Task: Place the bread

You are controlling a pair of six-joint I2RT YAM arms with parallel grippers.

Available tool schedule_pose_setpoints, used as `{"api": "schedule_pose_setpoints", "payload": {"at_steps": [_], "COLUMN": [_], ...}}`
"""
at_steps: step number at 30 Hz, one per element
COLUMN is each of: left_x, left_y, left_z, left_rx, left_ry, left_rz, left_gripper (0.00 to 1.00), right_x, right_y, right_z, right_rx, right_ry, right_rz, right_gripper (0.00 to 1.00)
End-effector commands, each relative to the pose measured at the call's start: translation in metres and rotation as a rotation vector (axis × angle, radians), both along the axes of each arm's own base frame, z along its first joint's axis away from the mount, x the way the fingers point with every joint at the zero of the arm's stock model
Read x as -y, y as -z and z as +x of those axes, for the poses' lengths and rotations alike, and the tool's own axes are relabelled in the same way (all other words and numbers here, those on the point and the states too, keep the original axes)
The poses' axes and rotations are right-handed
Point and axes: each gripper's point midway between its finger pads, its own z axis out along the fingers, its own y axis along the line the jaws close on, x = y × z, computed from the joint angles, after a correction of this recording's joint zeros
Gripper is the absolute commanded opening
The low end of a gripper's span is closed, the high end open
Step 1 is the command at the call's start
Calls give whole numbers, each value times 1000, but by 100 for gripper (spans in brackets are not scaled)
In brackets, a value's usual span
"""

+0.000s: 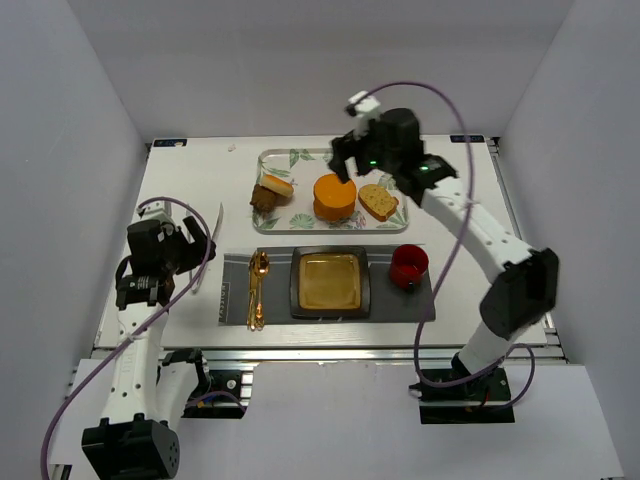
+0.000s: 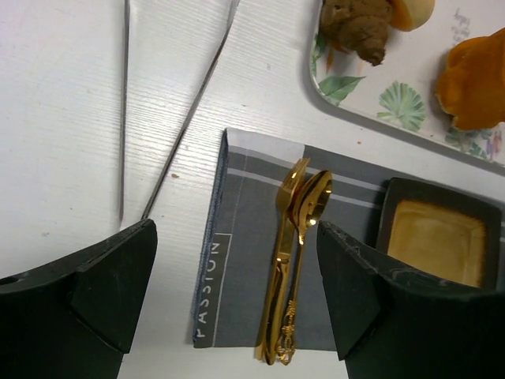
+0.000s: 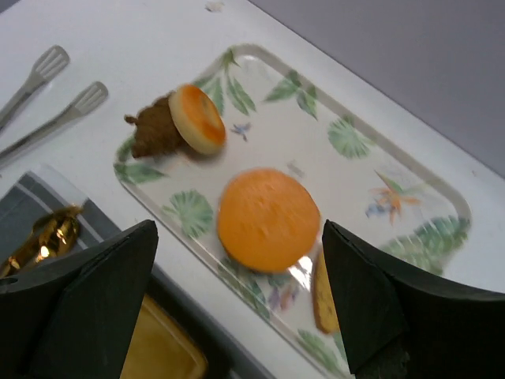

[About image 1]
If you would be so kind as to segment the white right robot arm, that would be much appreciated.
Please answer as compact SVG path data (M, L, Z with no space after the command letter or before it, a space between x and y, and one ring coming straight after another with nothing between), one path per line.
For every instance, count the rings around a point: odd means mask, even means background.
M480 303L481 322L454 356L453 380L459 386L490 372L515 341L556 305L559 258L512 236L480 204L470 185L443 157L425 152L419 120L410 109L383 112L379 107L349 106L356 127L332 140L330 169L341 181L350 178L353 159L360 176L377 169L427 214L457 235L482 269L490 288Z

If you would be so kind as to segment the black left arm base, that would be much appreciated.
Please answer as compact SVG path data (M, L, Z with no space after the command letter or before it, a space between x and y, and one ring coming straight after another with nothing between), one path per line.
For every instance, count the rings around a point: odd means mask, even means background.
M211 367L197 348L170 351L158 366L159 405L188 419L241 419L245 372Z

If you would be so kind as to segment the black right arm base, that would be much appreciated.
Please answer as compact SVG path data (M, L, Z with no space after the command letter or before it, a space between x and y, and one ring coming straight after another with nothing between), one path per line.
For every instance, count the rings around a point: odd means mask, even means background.
M498 360L475 374L458 355L449 368L414 367L418 381L409 392L419 401L422 425L513 424L511 389L505 369Z

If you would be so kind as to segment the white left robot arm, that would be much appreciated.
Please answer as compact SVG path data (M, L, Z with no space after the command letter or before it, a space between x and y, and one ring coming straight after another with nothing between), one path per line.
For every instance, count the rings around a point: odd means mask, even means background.
M187 400L210 385L200 349L163 353L174 278L215 256L196 219L178 226L166 202L138 211L127 228L129 255L115 275L116 319L124 350L97 426L81 448L101 479L172 479L180 462L177 425Z

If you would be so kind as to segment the orange round bread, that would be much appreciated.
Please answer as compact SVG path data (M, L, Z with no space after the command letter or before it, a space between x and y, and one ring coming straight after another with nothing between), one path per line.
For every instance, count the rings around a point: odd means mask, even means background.
M337 222L354 213L357 188L352 180L342 183L336 174L330 173L316 180L313 196L315 215L327 222Z

